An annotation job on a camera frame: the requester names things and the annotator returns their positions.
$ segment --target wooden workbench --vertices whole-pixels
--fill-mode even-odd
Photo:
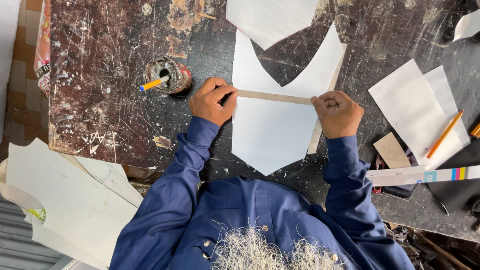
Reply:
[[[177,133],[188,128],[189,97],[210,76],[231,82],[236,29],[225,9],[225,0],[52,0],[49,147],[163,171]],[[424,73],[444,65],[457,106],[466,110],[464,123],[475,124],[480,43],[451,42],[465,10],[457,0],[320,0],[311,27],[267,51],[254,47],[262,66],[285,85],[309,63],[334,21],[348,43],[336,90],[365,109],[360,158],[373,161],[373,142],[392,128],[367,90],[411,58]],[[138,90],[145,64],[162,54],[190,68],[190,91],[163,96]],[[324,137],[317,154],[263,177],[231,154],[231,135],[229,121],[214,140],[202,180],[263,178],[323,204]],[[475,219],[463,212],[446,216],[423,185],[408,201],[372,200],[384,220],[480,242],[470,228]]]

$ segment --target right hand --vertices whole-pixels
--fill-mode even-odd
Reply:
[[[340,91],[326,92],[310,99],[327,139],[357,134],[363,108]]]

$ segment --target floor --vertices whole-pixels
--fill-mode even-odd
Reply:
[[[0,159],[8,157],[9,142],[26,146],[38,137],[48,143],[48,97],[33,70],[41,9],[42,0],[22,0],[20,5]]]

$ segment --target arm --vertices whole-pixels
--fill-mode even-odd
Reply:
[[[325,206],[349,236],[385,236],[382,219],[370,198],[369,164],[359,160],[357,129],[363,109],[345,93],[332,91],[312,98],[327,137],[329,164],[324,180],[331,185]]]
[[[223,107],[218,101],[235,91],[224,80],[210,78],[191,98],[193,117],[188,133],[178,135],[174,161],[150,187],[121,231],[111,270],[159,270],[168,266],[196,207],[196,185],[199,171],[209,158],[208,148],[220,126],[231,117],[237,95],[233,94]]]

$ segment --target mobile phone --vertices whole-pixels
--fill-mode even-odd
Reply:
[[[403,200],[410,198],[412,195],[413,190],[417,184],[403,184],[403,185],[392,185],[392,186],[385,186],[383,189],[383,193],[389,196],[397,197]]]

